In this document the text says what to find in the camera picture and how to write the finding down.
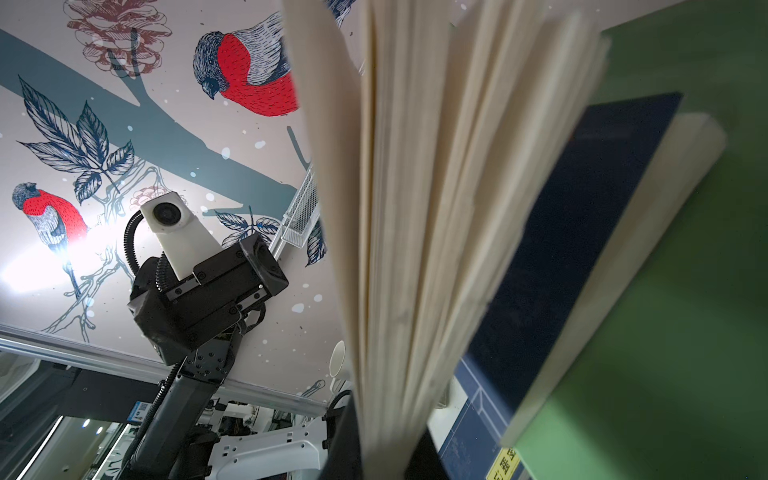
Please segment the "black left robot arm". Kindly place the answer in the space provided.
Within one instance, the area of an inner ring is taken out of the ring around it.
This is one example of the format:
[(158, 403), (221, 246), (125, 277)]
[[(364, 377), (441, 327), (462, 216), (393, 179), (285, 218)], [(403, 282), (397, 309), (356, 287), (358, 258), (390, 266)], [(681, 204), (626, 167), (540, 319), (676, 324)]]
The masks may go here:
[(238, 240), (179, 273), (165, 248), (144, 263), (136, 259), (140, 222), (158, 221), (169, 230), (181, 224), (180, 206), (162, 201), (138, 212), (124, 233), (124, 250), (135, 275), (128, 308), (134, 322), (171, 370), (124, 454), (121, 479), (171, 479), (193, 443), (193, 430), (232, 370), (247, 316), (266, 313), (267, 300), (289, 281), (261, 235)]

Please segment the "blue book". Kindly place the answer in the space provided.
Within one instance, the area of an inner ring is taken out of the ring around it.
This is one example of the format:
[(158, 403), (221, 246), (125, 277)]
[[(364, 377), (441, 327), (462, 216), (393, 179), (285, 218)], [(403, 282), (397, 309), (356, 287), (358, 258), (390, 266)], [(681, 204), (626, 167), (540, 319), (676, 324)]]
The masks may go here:
[(404, 478), (609, 49), (542, 1), (449, 14), (364, 2), (355, 64), (323, 2), (283, 5), (371, 479)]
[(520, 434), (721, 155), (710, 116), (679, 91), (590, 106), (525, 225), (461, 359), (467, 399), (418, 479), (486, 479), (505, 434)]

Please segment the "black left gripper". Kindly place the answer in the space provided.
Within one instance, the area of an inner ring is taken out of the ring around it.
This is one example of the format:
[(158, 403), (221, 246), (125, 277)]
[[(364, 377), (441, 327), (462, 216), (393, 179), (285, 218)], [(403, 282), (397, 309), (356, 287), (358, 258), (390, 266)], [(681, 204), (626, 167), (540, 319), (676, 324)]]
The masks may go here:
[(135, 286), (128, 309), (163, 362), (173, 365), (281, 293), (289, 281), (260, 235), (240, 240), (160, 290)]

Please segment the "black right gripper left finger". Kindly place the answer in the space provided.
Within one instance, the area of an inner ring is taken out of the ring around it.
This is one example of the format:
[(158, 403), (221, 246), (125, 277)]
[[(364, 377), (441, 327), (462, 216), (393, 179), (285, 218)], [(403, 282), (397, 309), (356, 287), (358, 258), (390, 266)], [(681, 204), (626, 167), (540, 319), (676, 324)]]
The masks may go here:
[(353, 395), (338, 395), (322, 419), (326, 422), (328, 457), (320, 480), (361, 480), (363, 478), (357, 413)]

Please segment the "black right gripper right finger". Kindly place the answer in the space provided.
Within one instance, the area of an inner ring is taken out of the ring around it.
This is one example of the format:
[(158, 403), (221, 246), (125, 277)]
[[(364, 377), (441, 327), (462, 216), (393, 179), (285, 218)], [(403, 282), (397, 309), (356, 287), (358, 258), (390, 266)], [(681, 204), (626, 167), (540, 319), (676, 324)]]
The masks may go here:
[(409, 465), (404, 473), (405, 480), (448, 480), (438, 451), (428, 429), (424, 431)]

